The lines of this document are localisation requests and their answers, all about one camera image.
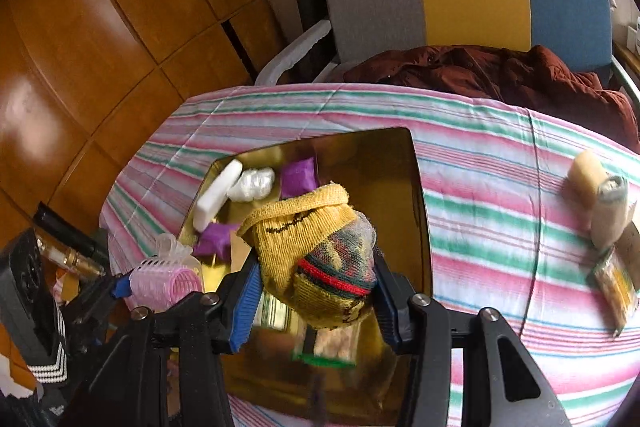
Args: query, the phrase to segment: brown clothing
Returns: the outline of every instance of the brown clothing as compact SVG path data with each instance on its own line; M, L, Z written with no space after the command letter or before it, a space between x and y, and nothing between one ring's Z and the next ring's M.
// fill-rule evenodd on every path
M392 50L347 71L343 79L500 100L581 125L640 153L638 124L626 97L602 89L595 73L572 73L543 46L528 52L482 46Z

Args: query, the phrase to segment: metal screw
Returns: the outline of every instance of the metal screw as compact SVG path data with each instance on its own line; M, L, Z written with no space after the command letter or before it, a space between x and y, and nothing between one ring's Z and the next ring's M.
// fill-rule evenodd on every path
M141 321L143 319L146 319L149 316L150 312L151 310L146 306L138 306L137 308L133 308L133 311L131 312L131 318L135 321Z
M500 312L494 308L484 308L481 311L482 317L486 318L488 321L495 322L500 318Z
M203 306L215 306L220 302L220 296L215 292L205 293L200 297L200 304Z
M413 297L411 297L411 302L416 306L428 306L429 304L431 304L431 298L424 293L417 293Z

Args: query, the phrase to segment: beige roll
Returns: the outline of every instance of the beige roll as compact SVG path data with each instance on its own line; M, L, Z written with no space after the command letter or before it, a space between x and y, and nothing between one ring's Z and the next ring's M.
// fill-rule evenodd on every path
M584 206L591 209L598 198L598 187L607 179L607 171L593 151L586 150L575 157L567 178Z

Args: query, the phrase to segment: clear plastic item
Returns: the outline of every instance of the clear plastic item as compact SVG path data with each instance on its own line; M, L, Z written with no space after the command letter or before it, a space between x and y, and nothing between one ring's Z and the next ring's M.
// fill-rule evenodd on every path
M593 275L613 311L615 336L619 336L638 307L638 296L615 247L596 264Z
M140 306L163 312L191 292L203 291L202 265L171 233L156 238L158 256L140 263L129 276L132 297Z
M231 201L238 203L263 200L271 192L275 179L276 174L271 168L247 169L226 195Z

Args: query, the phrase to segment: tablecloth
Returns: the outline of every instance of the tablecloth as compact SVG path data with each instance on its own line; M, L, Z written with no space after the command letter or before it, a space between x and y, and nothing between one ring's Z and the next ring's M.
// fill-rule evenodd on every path
M640 195L640 158L555 118L490 100L358 84L237 87L187 100L118 176L100 216L115 272L177 233L212 161L279 142L404 126L418 157L431 239L434 297L507 318L574 426L605 425L640 371L640 314L612 339L589 277L589 219L565 176L590 148ZM231 400L238 425L304 425ZM460 423L462 360L454 357L449 424Z

